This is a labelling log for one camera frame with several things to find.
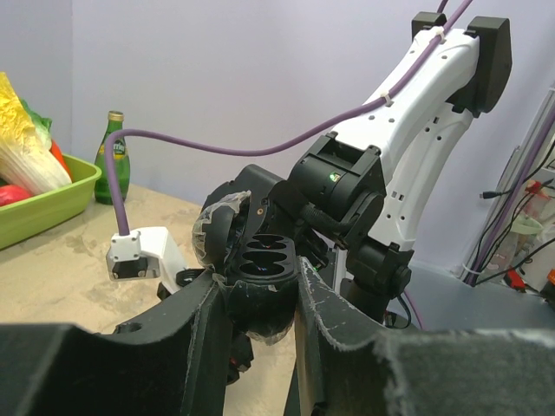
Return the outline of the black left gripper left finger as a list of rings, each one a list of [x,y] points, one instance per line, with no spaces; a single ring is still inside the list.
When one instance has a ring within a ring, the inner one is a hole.
[[[111,335],[1,327],[3,415],[219,415],[221,296],[208,273]]]

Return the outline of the orange carrot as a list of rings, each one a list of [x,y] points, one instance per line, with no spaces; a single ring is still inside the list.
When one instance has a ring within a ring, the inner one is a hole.
[[[71,171],[69,170],[68,165],[65,162],[65,159],[63,157],[62,151],[60,149],[60,147],[56,144],[56,142],[54,140],[51,140],[51,147],[49,149],[50,153],[55,157],[55,159],[57,160],[57,162],[62,166],[62,168],[64,169],[64,171],[69,175],[69,177],[72,179],[72,175],[71,175]]]

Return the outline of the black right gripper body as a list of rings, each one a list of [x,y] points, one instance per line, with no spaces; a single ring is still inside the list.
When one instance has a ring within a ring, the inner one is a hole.
[[[257,165],[248,165],[238,176],[210,193],[206,208],[234,193],[249,192],[243,236],[273,234],[291,239],[299,256],[313,267],[329,265],[329,245],[323,240],[342,229],[341,223],[312,204],[290,181]]]

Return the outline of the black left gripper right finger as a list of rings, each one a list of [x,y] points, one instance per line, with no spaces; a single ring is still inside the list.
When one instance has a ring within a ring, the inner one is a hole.
[[[295,415],[551,415],[547,329],[389,330],[298,262]]]

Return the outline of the green leaf lettuce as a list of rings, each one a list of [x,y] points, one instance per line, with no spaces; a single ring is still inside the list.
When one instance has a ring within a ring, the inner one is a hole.
[[[44,147],[47,150],[50,150],[52,147],[52,138],[50,134],[52,120],[50,118],[42,117],[40,114],[32,110],[26,100],[20,98],[19,101],[21,102],[26,113],[31,118],[35,126],[36,134],[43,143]]]

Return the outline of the black earbud charging case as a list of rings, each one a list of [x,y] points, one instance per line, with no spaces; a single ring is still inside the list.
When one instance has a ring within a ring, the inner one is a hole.
[[[192,230],[199,264],[223,292],[225,312],[239,331],[268,345],[281,341],[297,306],[297,253],[293,241],[247,233],[249,191],[209,204]]]

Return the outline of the yellow napa cabbage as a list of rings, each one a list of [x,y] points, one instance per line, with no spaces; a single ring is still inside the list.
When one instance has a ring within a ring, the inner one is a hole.
[[[50,151],[52,144],[48,128],[32,120],[2,72],[1,177],[33,195],[70,185],[70,175]]]

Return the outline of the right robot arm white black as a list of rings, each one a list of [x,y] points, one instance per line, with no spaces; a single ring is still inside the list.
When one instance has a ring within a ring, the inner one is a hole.
[[[455,144],[491,111],[513,64],[506,18],[456,29],[440,12],[412,22],[411,45],[362,107],[318,128],[281,179],[250,165],[210,194],[193,228],[202,265],[220,275],[272,277],[287,240],[315,267],[327,240],[347,254],[347,298],[382,321],[408,285],[415,234]]]

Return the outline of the green plastic basket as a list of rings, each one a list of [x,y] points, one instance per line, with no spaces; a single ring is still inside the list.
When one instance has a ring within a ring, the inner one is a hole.
[[[64,154],[74,182],[52,192],[1,207],[1,249],[18,244],[85,211],[101,169]]]

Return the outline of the red tomato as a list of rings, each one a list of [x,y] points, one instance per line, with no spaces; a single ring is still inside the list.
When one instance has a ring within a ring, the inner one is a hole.
[[[2,185],[0,187],[1,207],[23,201],[31,197],[31,193],[18,185]]]

